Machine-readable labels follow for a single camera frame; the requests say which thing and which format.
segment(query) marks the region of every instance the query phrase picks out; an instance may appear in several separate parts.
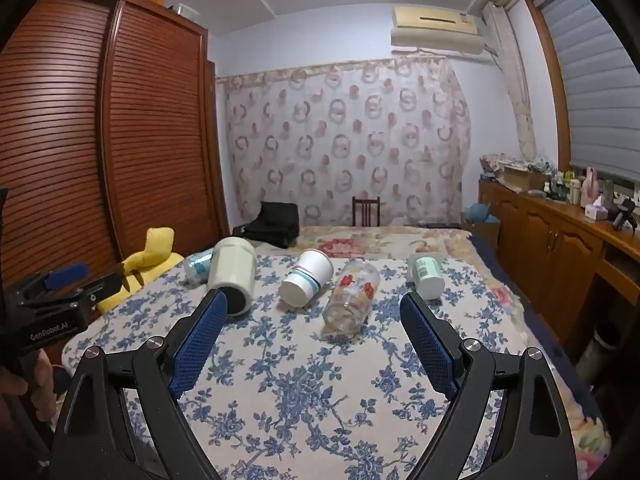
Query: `wooden chair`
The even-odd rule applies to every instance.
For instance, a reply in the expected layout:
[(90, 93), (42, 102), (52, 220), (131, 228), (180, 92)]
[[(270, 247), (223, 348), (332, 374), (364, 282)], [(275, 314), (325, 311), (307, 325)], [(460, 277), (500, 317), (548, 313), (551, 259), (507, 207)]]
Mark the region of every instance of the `wooden chair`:
[(362, 226), (371, 227), (371, 206), (378, 206), (378, 227), (380, 227), (380, 197), (373, 200), (370, 198), (356, 198), (351, 199), (351, 218), (353, 219), (351, 225), (356, 227), (356, 206), (360, 204), (362, 206)]

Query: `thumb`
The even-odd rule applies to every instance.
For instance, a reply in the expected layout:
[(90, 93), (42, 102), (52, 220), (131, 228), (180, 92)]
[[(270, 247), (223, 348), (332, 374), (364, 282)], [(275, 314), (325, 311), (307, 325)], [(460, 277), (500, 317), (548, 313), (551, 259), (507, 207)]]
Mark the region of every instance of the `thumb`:
[(27, 381), (0, 367), (0, 394), (20, 396), (27, 392), (27, 388)]

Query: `bed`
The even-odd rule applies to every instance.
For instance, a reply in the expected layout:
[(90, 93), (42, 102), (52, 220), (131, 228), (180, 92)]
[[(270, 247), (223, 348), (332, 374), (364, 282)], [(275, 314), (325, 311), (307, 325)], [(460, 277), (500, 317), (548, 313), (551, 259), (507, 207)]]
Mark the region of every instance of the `bed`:
[[(308, 470), (318, 478), (406, 477), (446, 408), (444, 397), (421, 375), (399, 323), (406, 258), (416, 252), (445, 257), (448, 286), (442, 302), (431, 305), (439, 317), (461, 333), (475, 333), (495, 351), (520, 353), (527, 346), (545, 351), (572, 428), (579, 477), (588, 478), (609, 452), (610, 439), (593, 398), (482, 240), (461, 230), (303, 227), (293, 248), (254, 246), (254, 306), (248, 316), (225, 327), (196, 388), (180, 400), (223, 478), (313, 479)], [(374, 309), (356, 341), (318, 336), (329, 288), (302, 311), (290, 311), (278, 301), (281, 278), (308, 248), (327, 253), (336, 276), (349, 258), (369, 260), (381, 273)], [(204, 286), (186, 285), (181, 266), (167, 271), (72, 339), (63, 364), (73, 372), (91, 344), (123, 351), (165, 334), (204, 291)], [(139, 403), (131, 393), (127, 398), (134, 431), (148, 447)], [(495, 396), (462, 477), (481, 466), (498, 408)], [(370, 428), (380, 426), (385, 431), (373, 438)], [(153, 463), (152, 453), (149, 457)]]

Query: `blue stripe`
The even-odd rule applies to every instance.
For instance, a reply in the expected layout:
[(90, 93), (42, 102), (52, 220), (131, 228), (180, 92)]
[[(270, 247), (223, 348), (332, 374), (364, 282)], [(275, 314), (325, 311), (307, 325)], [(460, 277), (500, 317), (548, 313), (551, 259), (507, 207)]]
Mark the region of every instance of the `blue stripe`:
[(316, 280), (309, 276), (306, 272), (303, 272), (300, 269), (293, 269), (291, 271), (292, 274), (297, 274), (308, 281), (309, 285), (311, 285), (311, 289), (314, 292), (314, 296), (320, 291), (320, 283), (316, 282)]

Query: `window blind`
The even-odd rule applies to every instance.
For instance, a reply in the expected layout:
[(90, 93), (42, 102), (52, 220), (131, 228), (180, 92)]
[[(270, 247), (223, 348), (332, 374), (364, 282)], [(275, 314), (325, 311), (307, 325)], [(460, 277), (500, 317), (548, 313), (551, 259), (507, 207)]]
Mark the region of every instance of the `window blind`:
[(590, 0), (535, 0), (556, 48), (571, 164), (640, 181), (640, 74)]

